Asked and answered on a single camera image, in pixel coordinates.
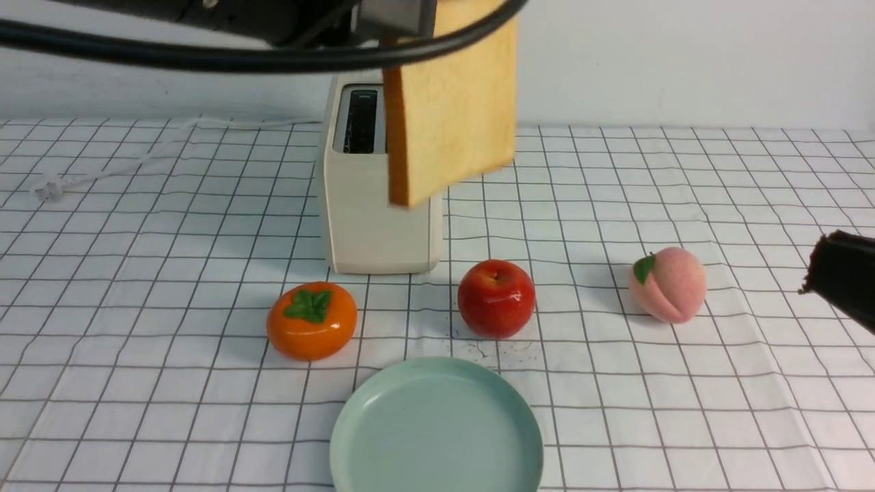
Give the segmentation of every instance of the orange persimmon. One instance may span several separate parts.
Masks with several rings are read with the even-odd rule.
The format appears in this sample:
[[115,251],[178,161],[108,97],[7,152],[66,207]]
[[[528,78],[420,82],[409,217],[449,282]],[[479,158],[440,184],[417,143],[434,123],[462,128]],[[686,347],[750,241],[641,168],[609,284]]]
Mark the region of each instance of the orange persimmon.
[[293,359],[317,361],[353,338],[358,317],[355,299],[343,287],[330,282],[299,285],[270,309],[268,340]]

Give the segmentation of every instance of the fake fruit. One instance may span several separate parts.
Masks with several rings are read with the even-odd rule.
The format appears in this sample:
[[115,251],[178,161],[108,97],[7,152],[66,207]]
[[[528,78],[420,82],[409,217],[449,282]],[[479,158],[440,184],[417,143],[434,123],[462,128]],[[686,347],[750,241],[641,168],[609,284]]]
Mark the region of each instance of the fake fruit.
[[643,257],[632,265],[629,290],[635,302],[667,323],[692,320],[708,291],[705,268],[677,247]]
[[528,273],[504,260],[474,265],[458,284],[458,310],[474,333],[491,339],[513,336],[535,311]]
[[329,282],[299,285],[270,309],[268,340],[286,356],[317,361],[353,338],[358,316],[355,299],[343,287]]

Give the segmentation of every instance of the red apple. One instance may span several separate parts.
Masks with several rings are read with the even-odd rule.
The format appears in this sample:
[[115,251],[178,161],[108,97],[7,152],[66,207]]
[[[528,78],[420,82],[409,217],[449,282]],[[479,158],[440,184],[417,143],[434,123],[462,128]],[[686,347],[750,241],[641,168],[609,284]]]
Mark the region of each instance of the red apple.
[[475,264],[458,284],[458,310],[474,333],[513,336],[535,311],[535,285],[522,268],[504,260]]

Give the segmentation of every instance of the green leaf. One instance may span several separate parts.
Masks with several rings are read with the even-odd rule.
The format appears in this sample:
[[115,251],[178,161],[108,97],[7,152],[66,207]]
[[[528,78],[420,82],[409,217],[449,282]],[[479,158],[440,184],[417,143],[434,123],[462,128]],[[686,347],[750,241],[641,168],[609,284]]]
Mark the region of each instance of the green leaf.
[[656,266],[656,255],[650,253],[650,255],[643,257],[642,259],[635,262],[632,265],[632,272],[635,274],[635,278],[644,285],[645,282],[648,281],[648,275],[650,275],[650,271]]
[[301,289],[301,303],[305,306],[312,307],[313,306],[313,291],[308,291],[307,289]]
[[324,311],[310,311],[304,316],[304,319],[311,323],[319,324],[326,320],[326,313]]
[[307,314],[307,309],[301,305],[289,305],[283,310],[283,316],[286,318],[303,318]]
[[328,309],[329,304],[331,304],[331,291],[317,292],[316,295],[313,296],[314,308],[324,311]]
[[325,322],[328,306],[331,304],[331,291],[313,292],[301,289],[295,292],[291,304],[283,309],[286,318],[298,318],[309,323]]

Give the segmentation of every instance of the toaster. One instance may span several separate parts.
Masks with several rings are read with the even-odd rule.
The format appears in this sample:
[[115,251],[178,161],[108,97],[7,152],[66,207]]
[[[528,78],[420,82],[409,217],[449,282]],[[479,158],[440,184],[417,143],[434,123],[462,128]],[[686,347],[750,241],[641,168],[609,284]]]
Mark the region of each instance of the toaster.
[[325,259],[337,273],[425,273],[440,261],[443,197],[390,205],[386,146],[382,74],[334,76],[316,176]]

